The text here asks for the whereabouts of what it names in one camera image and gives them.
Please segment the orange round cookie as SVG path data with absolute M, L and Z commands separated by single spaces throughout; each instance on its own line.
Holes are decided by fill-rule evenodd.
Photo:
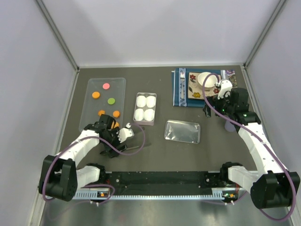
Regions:
M 113 112 L 113 117 L 115 117 L 115 118 L 120 117 L 120 111 L 114 111 Z

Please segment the green round cookie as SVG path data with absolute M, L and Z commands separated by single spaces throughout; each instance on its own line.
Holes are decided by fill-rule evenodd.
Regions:
M 116 100 L 112 97 L 108 99 L 108 104 L 109 105 L 113 105 L 113 104 L 115 104 L 115 102 L 116 102 Z

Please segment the metal tongs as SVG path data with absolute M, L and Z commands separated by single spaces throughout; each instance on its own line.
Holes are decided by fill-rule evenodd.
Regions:
M 122 146 L 121 148 L 119 148 L 119 151 L 124 153 L 125 151 L 130 151 L 130 150 L 136 150 L 136 149 L 139 149 L 140 147 L 137 145 L 137 146 L 127 146 L 127 145 L 124 145 Z M 115 157 L 118 157 L 119 156 L 119 153 L 113 151 L 113 150 L 103 150 L 100 152 L 100 155 L 103 155 L 103 156 L 107 156 L 109 158 L 115 158 Z

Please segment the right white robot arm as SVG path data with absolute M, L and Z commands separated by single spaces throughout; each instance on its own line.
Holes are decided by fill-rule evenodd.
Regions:
M 251 196 L 258 209 L 294 207 L 301 182 L 297 172 L 290 172 L 277 158 L 267 140 L 257 113 L 249 110 L 248 91 L 233 88 L 222 97 L 205 98 L 203 111 L 207 117 L 211 112 L 235 126 L 238 135 L 245 142 L 257 168 L 253 174 L 238 163 L 226 163 L 220 173 L 224 186 L 239 184 Z

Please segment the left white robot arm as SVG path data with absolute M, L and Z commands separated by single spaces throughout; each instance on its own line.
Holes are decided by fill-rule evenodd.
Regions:
M 103 186 L 107 180 L 104 166 L 89 163 L 78 169 L 78 164 L 99 144 L 103 144 L 101 154 L 109 158 L 117 157 L 127 149 L 126 140 L 133 136 L 130 123 L 121 128 L 113 117 L 101 115 L 98 121 L 85 126 L 81 134 L 63 151 L 45 157 L 39 193 L 45 201 L 59 199 L 68 202 L 79 188 L 92 183 L 98 187 Z

